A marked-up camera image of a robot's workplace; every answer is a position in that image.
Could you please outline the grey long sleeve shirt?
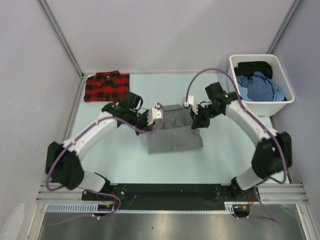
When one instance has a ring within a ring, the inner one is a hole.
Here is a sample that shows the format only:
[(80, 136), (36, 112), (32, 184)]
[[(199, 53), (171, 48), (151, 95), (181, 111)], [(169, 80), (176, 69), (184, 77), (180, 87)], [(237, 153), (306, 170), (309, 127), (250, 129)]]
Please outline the grey long sleeve shirt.
[(203, 148), (199, 129), (192, 129), (190, 110), (179, 104), (166, 105), (164, 123), (154, 134), (147, 135), (148, 153), (162, 154)]

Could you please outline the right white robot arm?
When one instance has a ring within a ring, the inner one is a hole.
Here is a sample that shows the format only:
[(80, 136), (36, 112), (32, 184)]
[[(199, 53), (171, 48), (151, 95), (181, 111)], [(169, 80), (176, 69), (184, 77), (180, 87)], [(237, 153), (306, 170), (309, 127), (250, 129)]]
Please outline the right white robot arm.
[(183, 100), (183, 106), (190, 109), (192, 129), (208, 128), (210, 120), (225, 115), (233, 120), (255, 146), (251, 166), (231, 180), (231, 196), (242, 201), (255, 186), (271, 179), (276, 173), (288, 176), (292, 166), (292, 138), (286, 132), (266, 126), (245, 105), (237, 92), (225, 92), (220, 83), (205, 88), (209, 103), (205, 106), (197, 103), (192, 95)]

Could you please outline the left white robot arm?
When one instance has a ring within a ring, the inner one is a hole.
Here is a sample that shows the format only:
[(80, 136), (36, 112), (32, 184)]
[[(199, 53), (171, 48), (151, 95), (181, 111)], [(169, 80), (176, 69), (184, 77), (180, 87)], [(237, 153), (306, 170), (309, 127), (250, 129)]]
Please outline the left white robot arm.
[(152, 130), (154, 120), (161, 117), (158, 106), (140, 113), (143, 99), (132, 92), (125, 93), (121, 100), (107, 103), (99, 115), (80, 133), (62, 143), (53, 141), (47, 149), (45, 172), (46, 187), (54, 191), (50, 181), (60, 184), (61, 188), (91, 190), (100, 200), (110, 196), (111, 188), (105, 177), (84, 170), (82, 160), (88, 151), (106, 134), (126, 125), (136, 134)]

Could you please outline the red black plaid shirt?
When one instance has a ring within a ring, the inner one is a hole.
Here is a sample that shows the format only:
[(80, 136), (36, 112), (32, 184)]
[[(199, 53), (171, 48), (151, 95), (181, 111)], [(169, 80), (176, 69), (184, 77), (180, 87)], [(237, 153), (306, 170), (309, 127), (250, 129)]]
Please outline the red black plaid shirt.
[(130, 74), (118, 70), (98, 72), (87, 78), (83, 100), (85, 102), (114, 102), (130, 91)]

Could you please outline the blue checked shirt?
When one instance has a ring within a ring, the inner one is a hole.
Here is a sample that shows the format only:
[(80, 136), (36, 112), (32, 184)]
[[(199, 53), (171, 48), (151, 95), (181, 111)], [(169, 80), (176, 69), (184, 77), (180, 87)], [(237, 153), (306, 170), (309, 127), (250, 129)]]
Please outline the blue checked shirt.
[(262, 72), (255, 71), (253, 76), (237, 75), (239, 93), (248, 102), (273, 102), (274, 87)]

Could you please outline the black shirt in bin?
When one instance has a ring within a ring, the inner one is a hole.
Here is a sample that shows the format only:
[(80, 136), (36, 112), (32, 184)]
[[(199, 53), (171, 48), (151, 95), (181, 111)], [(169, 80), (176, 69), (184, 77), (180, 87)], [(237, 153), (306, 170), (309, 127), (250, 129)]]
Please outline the black shirt in bin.
[(246, 76), (248, 78), (254, 75), (254, 72), (261, 72), (265, 77), (271, 79), (273, 77), (272, 66), (265, 61), (246, 61), (239, 62), (234, 68), (236, 76)]

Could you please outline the white plastic bin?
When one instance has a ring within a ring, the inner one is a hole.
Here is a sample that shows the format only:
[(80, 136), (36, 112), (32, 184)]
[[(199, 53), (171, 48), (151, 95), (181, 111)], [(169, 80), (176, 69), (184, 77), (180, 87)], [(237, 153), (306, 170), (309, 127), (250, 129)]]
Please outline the white plastic bin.
[(295, 101), (295, 96), (289, 80), (284, 72), (282, 64), (279, 58), (272, 54), (233, 54), (229, 57), (229, 75), (236, 79), (236, 73), (234, 68), (239, 63), (244, 62), (266, 62), (271, 66), (272, 78), (271, 82), (280, 87), (284, 93), (283, 101), (248, 101), (247, 98), (243, 98), (248, 107), (258, 116), (271, 117), (279, 112), (285, 105), (291, 104)]

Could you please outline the light blue shirt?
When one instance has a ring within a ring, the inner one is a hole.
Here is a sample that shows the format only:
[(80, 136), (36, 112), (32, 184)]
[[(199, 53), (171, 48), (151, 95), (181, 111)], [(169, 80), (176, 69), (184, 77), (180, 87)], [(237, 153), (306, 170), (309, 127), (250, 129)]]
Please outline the light blue shirt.
[(272, 101), (283, 102), (286, 100), (283, 89), (280, 86), (272, 86)]

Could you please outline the aluminium frame rail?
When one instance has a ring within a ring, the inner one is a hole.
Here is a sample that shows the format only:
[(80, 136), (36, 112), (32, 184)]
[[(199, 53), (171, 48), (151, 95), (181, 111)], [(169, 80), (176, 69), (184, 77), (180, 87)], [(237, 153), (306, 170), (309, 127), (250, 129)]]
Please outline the aluminium frame rail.
[[(267, 183), (258, 186), (257, 193), (264, 204), (308, 204), (304, 186), (299, 184), (273, 184)], [(62, 188), (56, 191), (48, 191), (42, 184), (38, 191), (36, 202), (38, 203), (76, 203), (81, 202), (83, 190), (76, 188), (67, 190)]]

